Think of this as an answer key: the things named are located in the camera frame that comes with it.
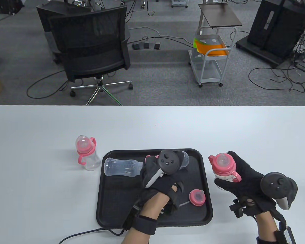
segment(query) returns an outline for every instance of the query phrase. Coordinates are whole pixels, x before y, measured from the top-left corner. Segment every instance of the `controller button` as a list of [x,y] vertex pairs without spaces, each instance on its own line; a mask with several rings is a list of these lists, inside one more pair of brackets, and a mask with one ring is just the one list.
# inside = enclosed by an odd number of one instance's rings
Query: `controller button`
[[285,180],[283,179],[283,178],[280,178],[279,180],[278,180],[278,184],[279,185],[282,185],[282,184],[284,184],[285,183]]

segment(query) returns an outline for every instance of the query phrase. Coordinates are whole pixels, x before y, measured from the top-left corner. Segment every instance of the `black glove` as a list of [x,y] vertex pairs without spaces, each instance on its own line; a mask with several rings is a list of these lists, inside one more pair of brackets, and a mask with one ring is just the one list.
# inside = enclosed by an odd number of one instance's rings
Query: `black glove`
[[233,193],[239,202],[246,208],[246,215],[258,215],[276,209],[276,202],[266,196],[260,187],[263,174],[252,169],[243,159],[233,151],[228,152],[236,163],[236,172],[242,177],[241,182],[234,183],[215,179],[215,184],[226,191]]
[[[176,153],[179,160],[180,165],[182,165],[184,155],[181,151]],[[145,159],[145,166],[140,171],[141,180],[146,176],[146,172],[149,171],[154,165],[157,164],[157,158],[155,156],[147,156]],[[184,190],[184,185],[181,180],[182,174],[187,172],[186,169],[178,170],[176,173],[172,175],[164,174],[162,177],[159,177],[149,188],[144,188],[141,192],[141,197],[138,200],[137,204],[139,207],[142,207],[149,199],[151,199],[158,192],[164,193],[167,195],[170,200],[167,203],[167,206],[164,208],[166,213],[171,214],[173,211],[179,208],[178,202],[178,194],[181,194]],[[177,191],[174,192],[172,186],[177,186]]]

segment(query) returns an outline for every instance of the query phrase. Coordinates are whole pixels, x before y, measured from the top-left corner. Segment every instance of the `chrome chair leg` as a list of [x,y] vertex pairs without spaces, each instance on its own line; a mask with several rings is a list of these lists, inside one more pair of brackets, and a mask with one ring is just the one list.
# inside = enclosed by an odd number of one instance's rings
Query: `chrome chair leg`
[[98,85],[89,85],[89,86],[75,86],[75,87],[71,87],[71,90],[78,90],[78,89],[84,89],[84,88],[94,88],[97,87]]
[[122,106],[122,104],[104,87],[104,86],[102,86],[102,89],[103,89],[103,91],[107,94],[107,95],[109,95],[109,97],[111,98],[111,99],[113,99],[115,102],[117,102],[120,106]]
[[105,86],[114,86],[114,85],[127,84],[127,83],[132,83],[132,80],[121,81],[121,82],[115,82],[115,83],[110,83],[110,84],[105,84]]
[[92,96],[90,97],[90,99],[88,100],[88,102],[86,103],[86,106],[90,105],[91,102],[93,101],[93,99],[95,98],[95,96],[97,95],[97,93],[99,92],[99,90],[102,88],[102,86],[98,86],[97,89],[94,91],[94,93],[92,94]]

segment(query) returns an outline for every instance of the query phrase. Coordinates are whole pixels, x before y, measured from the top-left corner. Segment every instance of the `pink bottle cap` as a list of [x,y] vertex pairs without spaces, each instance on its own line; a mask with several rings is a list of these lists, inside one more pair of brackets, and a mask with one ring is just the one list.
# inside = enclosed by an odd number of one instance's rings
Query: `pink bottle cap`
[[209,161],[215,174],[228,176],[236,170],[236,164],[228,153],[219,153],[216,156],[210,155]]
[[200,207],[206,202],[206,195],[204,191],[194,189],[190,192],[189,199],[194,206]]
[[93,152],[96,147],[95,138],[86,136],[78,136],[76,139],[76,149],[78,154],[88,154]]

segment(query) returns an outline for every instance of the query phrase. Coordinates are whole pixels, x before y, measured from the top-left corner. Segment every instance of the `white table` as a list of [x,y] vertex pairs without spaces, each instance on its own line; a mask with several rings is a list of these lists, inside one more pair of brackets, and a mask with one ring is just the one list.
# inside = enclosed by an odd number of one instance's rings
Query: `white table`
[[[212,221],[159,228],[151,244],[256,243],[254,220],[236,219],[228,208],[234,196],[213,183],[208,156],[229,150],[262,173],[282,172],[297,182],[296,200],[281,212],[296,243],[305,243],[305,107],[0,106],[0,244],[55,244],[99,227],[100,169],[77,164],[75,140],[82,134],[96,138],[101,158],[131,149],[194,148],[202,154]],[[100,232],[64,244],[122,239]]]

